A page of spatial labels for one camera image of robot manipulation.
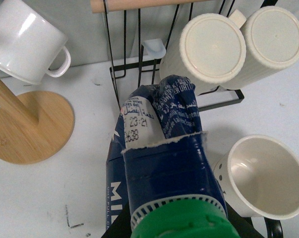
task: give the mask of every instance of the gray wall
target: gray wall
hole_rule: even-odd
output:
[[[63,31],[68,37],[71,66],[107,61],[108,47],[104,15],[93,14],[89,0],[24,0],[49,22]],[[226,15],[232,0],[227,0],[222,14]],[[263,0],[236,0],[233,10],[239,9],[246,17],[250,16],[263,3]],[[218,12],[222,0],[211,0],[194,4],[193,16],[202,13]],[[299,18],[299,0],[279,0],[278,4]],[[142,40],[162,38],[166,41],[176,6],[145,8],[142,10]],[[181,5],[173,36],[185,26],[189,15],[189,4]],[[111,41],[115,59],[123,57],[123,12],[108,14]],[[127,12],[127,56],[136,56],[137,49],[137,10]],[[63,61],[60,54],[52,65],[57,68]]]

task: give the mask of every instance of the mug with holes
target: mug with holes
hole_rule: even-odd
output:
[[[299,160],[280,141],[246,136],[213,171],[225,200],[240,216],[284,220],[299,214]]]
[[[228,18],[208,13],[189,21],[167,48],[160,63],[160,78],[185,76],[195,84],[195,95],[231,80],[245,60],[245,40],[239,30],[245,21],[238,10]]]
[[[70,66],[64,46],[68,37],[22,0],[0,5],[0,70],[31,84],[40,84],[44,74],[60,77]],[[63,51],[65,60],[56,70],[50,65]]]
[[[288,10],[263,7],[247,19],[241,32],[246,43],[245,62],[237,76],[221,84],[226,89],[243,88],[299,60],[299,21]]]

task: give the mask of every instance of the black mark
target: black mark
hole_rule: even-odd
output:
[[[65,206],[65,215],[66,215],[66,223],[68,224],[68,227],[70,227],[69,224],[69,213],[68,213],[68,206]]]
[[[68,225],[68,227],[70,227],[71,229],[72,228],[76,228],[76,227],[80,227],[80,226],[83,226],[84,223],[81,223],[81,224],[78,224],[78,225],[74,225],[74,226],[70,226],[70,223],[69,223],[69,212],[68,212],[68,206],[66,205],[65,206],[65,215],[66,215],[66,223]]]
[[[78,224],[78,225],[72,226],[72,227],[70,227],[70,228],[72,229],[72,228],[80,227],[80,226],[83,226],[83,225],[84,225],[84,223],[81,223],[81,224]]]

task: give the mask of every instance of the green cap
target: green cap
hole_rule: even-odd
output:
[[[146,215],[131,238],[239,238],[226,216],[213,204],[178,200]]]

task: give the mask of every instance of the cup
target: cup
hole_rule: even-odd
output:
[[[64,46],[68,37],[21,0],[0,5],[0,70],[31,84],[40,84],[44,74],[60,77],[70,66]],[[65,61],[49,70],[63,50]]]
[[[280,141],[246,136],[213,171],[225,200],[240,216],[284,220],[299,214],[299,160]]]
[[[243,68],[226,89],[240,89],[286,69],[299,59],[299,21],[289,11],[267,6],[256,11],[241,28],[246,43]]]
[[[189,21],[160,63],[160,78],[188,77],[199,95],[232,79],[243,66],[246,46],[239,28],[245,23],[235,10],[229,18],[202,14]]]

